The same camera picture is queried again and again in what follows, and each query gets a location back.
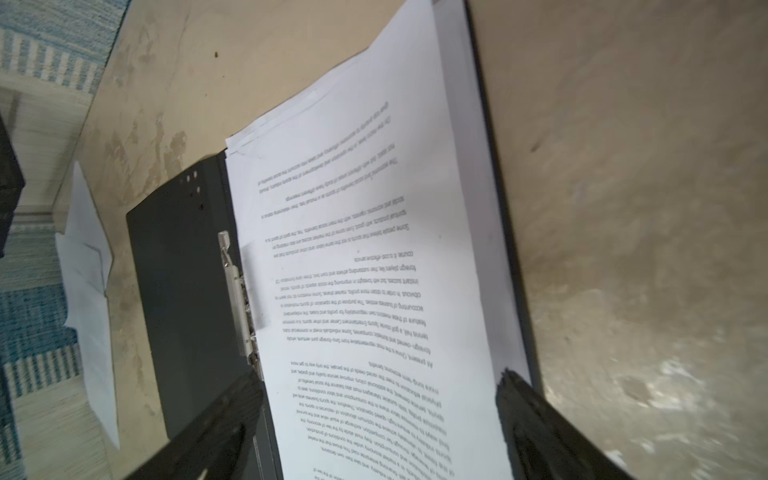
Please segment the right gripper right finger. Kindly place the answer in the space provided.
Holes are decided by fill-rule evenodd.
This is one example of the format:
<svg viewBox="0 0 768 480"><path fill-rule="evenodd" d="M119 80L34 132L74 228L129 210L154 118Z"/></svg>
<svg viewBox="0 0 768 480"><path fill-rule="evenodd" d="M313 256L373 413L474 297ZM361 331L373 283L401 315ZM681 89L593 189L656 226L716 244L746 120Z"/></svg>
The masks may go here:
<svg viewBox="0 0 768 480"><path fill-rule="evenodd" d="M503 371L495 401L514 478L632 478L516 372Z"/></svg>

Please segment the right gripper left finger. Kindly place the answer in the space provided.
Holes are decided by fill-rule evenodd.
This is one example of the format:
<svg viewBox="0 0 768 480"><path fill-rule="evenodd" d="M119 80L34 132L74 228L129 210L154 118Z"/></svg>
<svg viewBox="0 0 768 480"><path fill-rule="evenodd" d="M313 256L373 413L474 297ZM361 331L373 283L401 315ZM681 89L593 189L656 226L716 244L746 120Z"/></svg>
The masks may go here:
<svg viewBox="0 0 768 480"><path fill-rule="evenodd" d="M130 479L242 479L254 449L263 383L241 375Z"/></svg>

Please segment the text paper sheet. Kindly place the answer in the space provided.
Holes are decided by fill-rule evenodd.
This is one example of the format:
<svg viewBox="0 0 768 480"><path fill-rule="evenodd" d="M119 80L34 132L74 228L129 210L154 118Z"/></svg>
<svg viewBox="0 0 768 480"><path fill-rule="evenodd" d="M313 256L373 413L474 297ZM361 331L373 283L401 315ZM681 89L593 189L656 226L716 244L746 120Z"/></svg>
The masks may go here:
<svg viewBox="0 0 768 480"><path fill-rule="evenodd" d="M435 10L227 141L287 479L508 479Z"/></svg>
<svg viewBox="0 0 768 480"><path fill-rule="evenodd" d="M89 405L115 448L120 447L107 281L113 256L78 162L64 233L55 235L66 296L64 325L73 329Z"/></svg>

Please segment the orange black file folder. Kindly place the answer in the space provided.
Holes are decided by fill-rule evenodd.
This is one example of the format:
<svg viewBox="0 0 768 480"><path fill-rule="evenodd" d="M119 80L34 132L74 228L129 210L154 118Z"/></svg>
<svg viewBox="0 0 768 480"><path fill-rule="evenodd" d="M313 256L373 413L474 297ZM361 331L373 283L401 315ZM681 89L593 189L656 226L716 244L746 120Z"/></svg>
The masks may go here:
<svg viewBox="0 0 768 480"><path fill-rule="evenodd" d="M503 209L500 168L491 143L492 132L474 33L467 4L466 7L531 374L528 381L538 383L540 376L530 323L522 302L514 238ZM126 217L161 406L171 439L177 437L237 377L254 371L238 350L217 238L220 231L229 232L230 256L239 267L246 286L226 149L195 163L161 185ZM264 380L263 385L262 417L245 475L249 479L287 479L282 471Z"/></svg>

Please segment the large front text sheet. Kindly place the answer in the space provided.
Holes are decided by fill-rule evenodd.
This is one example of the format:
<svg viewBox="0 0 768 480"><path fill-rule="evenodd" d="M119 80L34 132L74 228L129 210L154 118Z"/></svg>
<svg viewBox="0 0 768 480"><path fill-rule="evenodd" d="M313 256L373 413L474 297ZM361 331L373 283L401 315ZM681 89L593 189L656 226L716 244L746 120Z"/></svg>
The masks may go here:
<svg viewBox="0 0 768 480"><path fill-rule="evenodd" d="M466 3L433 8L493 372L530 380Z"/></svg>

